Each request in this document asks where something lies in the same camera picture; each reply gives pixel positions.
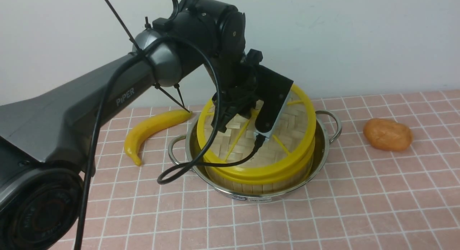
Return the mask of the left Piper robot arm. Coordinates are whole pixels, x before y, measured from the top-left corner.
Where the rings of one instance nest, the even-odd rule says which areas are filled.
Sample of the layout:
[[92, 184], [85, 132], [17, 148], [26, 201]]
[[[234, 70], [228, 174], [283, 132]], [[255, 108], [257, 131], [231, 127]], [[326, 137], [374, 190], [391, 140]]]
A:
[[205, 65], [217, 129], [248, 113], [260, 51], [246, 16], [216, 0], [172, 0], [168, 18], [129, 34], [133, 51], [43, 95], [1, 106], [1, 249], [48, 250], [75, 224], [81, 249], [100, 129], [147, 89], [179, 87]]

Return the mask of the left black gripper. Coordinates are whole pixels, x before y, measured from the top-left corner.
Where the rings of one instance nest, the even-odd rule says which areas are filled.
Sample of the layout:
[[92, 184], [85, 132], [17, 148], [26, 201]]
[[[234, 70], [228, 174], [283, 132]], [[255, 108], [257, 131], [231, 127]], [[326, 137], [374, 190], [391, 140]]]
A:
[[220, 82], [220, 113], [213, 117], [212, 127], [225, 133], [227, 124], [240, 115], [250, 119], [255, 108], [257, 96], [257, 74], [255, 67], [263, 60], [259, 50], [250, 50], [241, 55], [218, 55], [211, 62], [216, 67]]

